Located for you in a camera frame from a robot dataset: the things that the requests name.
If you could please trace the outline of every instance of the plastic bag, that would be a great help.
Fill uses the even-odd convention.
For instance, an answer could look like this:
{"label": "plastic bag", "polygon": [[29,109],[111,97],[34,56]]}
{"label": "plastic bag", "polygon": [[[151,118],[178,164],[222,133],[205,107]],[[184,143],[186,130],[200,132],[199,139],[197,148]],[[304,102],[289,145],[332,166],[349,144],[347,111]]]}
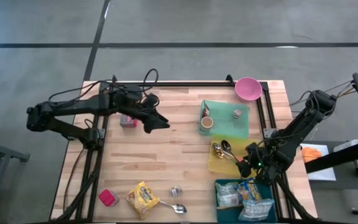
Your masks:
{"label": "plastic bag", "polygon": [[152,190],[146,187],[144,182],[136,185],[135,189],[129,192],[126,199],[141,219],[144,219],[149,214],[150,209],[160,201],[152,193]]}
{"label": "plastic bag", "polygon": [[236,207],[241,205],[241,199],[236,191],[237,182],[230,182],[225,185],[215,183],[216,198],[218,200],[217,209]]}
{"label": "plastic bag", "polygon": [[239,220],[240,221],[261,221],[265,220],[269,215],[269,211],[274,204],[273,199],[262,199],[259,201],[244,200],[242,201],[244,208],[242,209]]}
{"label": "plastic bag", "polygon": [[237,192],[241,195],[241,201],[243,200],[260,200],[260,195],[253,178],[245,180],[243,183],[236,187]]}

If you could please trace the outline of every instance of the gray floor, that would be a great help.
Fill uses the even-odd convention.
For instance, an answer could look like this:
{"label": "gray floor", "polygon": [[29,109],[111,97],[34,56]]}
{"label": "gray floor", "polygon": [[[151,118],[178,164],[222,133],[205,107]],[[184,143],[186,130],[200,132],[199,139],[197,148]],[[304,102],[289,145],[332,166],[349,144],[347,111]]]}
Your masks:
{"label": "gray floor", "polygon": [[[0,1],[0,43],[91,43],[103,2]],[[112,0],[101,42],[358,42],[358,0]],[[10,164],[0,223],[48,219],[67,141],[26,130],[25,110],[80,86],[90,52],[0,49],[0,144],[31,153],[27,164]],[[141,80],[152,67],[161,80],[222,80],[229,73],[284,80],[295,101],[306,90],[350,80],[358,72],[358,48],[99,49],[90,79]],[[358,139],[357,95],[341,98],[313,139]],[[349,214],[358,207],[357,192],[313,189],[313,195],[324,220],[358,223]]]}

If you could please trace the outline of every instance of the wooden tabletop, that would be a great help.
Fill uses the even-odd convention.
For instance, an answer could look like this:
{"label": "wooden tabletop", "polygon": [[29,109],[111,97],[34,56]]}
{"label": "wooden tabletop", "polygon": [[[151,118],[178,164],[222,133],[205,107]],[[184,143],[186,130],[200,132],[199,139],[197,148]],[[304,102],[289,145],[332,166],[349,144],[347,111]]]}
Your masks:
{"label": "wooden tabletop", "polygon": [[[267,81],[272,100],[273,111],[278,128],[285,128],[292,120],[291,109],[281,80]],[[98,94],[96,85],[83,99]],[[109,117],[104,145],[103,161],[99,177],[98,195],[109,189],[118,194],[121,201],[113,208],[105,207],[97,198],[94,210],[94,222],[216,222],[214,180],[232,178],[208,170],[208,155],[211,138],[198,134],[200,104],[202,100],[241,103],[231,87],[154,87],[150,92],[160,98],[158,112],[169,119],[169,129],[156,129],[151,134],[143,131],[140,123],[136,128],[121,128],[121,115]],[[247,103],[249,107],[249,137],[262,139],[256,102]],[[269,126],[267,109],[265,119]],[[74,124],[85,128],[84,119],[93,119],[91,114],[76,115]],[[82,150],[79,141],[68,145],[65,162],[60,177],[51,218],[62,214],[63,196],[70,172],[78,154]],[[85,152],[81,155],[77,169],[71,181],[68,206],[78,193],[81,184]],[[306,210],[317,217],[316,208],[300,152],[287,170],[288,181],[295,197]],[[164,205],[156,205],[144,220],[139,220],[135,211],[125,198],[128,192],[139,182],[145,181],[161,200],[168,203],[182,203],[186,206],[186,215],[176,215]],[[168,190],[179,185],[183,195],[171,198]],[[89,194],[85,198],[83,214],[86,214]],[[280,194],[284,217],[287,210],[283,194]]]}

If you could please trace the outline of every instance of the pink cup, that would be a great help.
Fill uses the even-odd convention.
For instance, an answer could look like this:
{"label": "pink cup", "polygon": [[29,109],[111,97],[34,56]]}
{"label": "pink cup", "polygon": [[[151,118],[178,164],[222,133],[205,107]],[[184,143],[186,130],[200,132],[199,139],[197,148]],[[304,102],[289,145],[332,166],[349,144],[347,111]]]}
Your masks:
{"label": "pink cup", "polygon": [[240,78],[234,87],[238,99],[242,102],[257,100],[262,95],[260,83],[250,77]]}

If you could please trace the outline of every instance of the black floor stripe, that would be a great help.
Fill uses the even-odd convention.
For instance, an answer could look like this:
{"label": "black floor stripe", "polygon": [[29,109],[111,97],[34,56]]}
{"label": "black floor stripe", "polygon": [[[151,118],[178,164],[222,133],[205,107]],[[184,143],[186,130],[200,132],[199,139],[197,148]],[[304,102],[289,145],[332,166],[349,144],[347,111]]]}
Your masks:
{"label": "black floor stripe", "polygon": [[358,47],[353,43],[102,43],[103,49]]}
{"label": "black floor stripe", "polygon": [[102,31],[104,27],[104,22],[106,21],[107,11],[109,9],[110,0],[104,0],[102,13],[100,14],[98,29],[96,30],[96,34],[94,36],[93,47],[91,53],[89,55],[88,63],[86,64],[84,81],[89,81],[92,74],[94,60],[96,58],[96,53],[98,52],[98,44],[100,42],[100,38],[102,36]]}
{"label": "black floor stripe", "polygon": [[55,43],[55,44],[0,44],[0,49],[5,48],[87,48],[93,47],[91,43]]}

